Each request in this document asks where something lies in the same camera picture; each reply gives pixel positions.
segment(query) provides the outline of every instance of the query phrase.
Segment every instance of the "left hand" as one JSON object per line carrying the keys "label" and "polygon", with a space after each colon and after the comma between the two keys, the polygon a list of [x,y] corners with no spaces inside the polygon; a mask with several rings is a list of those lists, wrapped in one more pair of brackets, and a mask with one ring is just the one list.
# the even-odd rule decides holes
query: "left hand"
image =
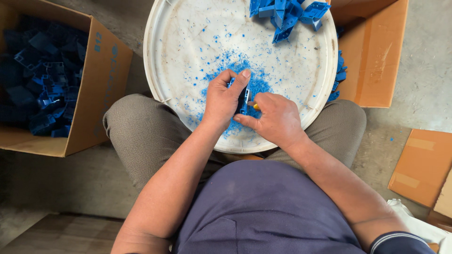
{"label": "left hand", "polygon": [[[235,81],[228,89],[226,84],[231,78],[235,78]],[[239,74],[227,69],[210,81],[207,88],[206,110],[201,123],[209,123],[225,131],[237,109],[239,95],[250,79],[251,71],[248,69]]]}

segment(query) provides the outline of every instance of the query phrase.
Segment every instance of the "shirt sleeve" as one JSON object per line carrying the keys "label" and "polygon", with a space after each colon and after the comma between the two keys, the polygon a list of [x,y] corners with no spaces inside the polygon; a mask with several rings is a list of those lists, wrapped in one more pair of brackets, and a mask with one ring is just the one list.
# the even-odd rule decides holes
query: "shirt sleeve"
{"label": "shirt sleeve", "polygon": [[435,254],[419,236],[394,231],[382,234],[370,245],[370,254]]}

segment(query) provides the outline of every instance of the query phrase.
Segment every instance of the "person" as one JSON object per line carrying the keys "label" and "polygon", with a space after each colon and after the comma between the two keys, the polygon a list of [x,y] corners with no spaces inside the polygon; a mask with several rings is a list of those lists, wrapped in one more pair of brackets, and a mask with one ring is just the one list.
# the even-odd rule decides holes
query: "person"
{"label": "person", "polygon": [[303,131],[293,101],[259,93],[261,118],[233,119],[279,149],[264,160],[218,160],[212,150],[250,77],[226,70],[213,79],[193,132],[138,94],[106,112],[107,135],[140,191],[112,254],[433,253],[349,169],[366,126],[351,101],[327,103]]}

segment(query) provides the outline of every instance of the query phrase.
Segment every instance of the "concrete floor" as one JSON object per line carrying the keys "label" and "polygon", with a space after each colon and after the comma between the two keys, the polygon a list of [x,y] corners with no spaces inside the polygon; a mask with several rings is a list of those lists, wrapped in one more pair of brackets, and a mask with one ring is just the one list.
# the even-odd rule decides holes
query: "concrete floor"
{"label": "concrete floor", "polygon": [[[132,48],[126,93],[149,91],[142,42],[153,1],[51,2],[93,15]],[[367,128],[352,166],[385,199],[401,198],[420,219],[427,208],[387,184],[411,128],[452,132],[451,9],[451,0],[410,1],[392,106],[366,109]],[[0,163],[0,248],[49,211],[125,218],[137,197],[109,142],[63,159],[0,151]]]}

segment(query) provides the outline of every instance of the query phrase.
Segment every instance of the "gray trousers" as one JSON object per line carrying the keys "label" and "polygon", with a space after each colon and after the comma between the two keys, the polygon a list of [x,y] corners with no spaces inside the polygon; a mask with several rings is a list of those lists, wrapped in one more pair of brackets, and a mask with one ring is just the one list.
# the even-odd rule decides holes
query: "gray trousers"
{"label": "gray trousers", "polygon": [[[192,133],[170,107],[140,94],[131,94],[115,102],[104,115],[104,127],[138,191]],[[312,141],[350,168],[365,128],[366,114],[357,104],[335,100],[325,105],[305,132]],[[265,159],[302,170],[279,148]],[[212,153],[200,183],[207,181],[226,163]]]}

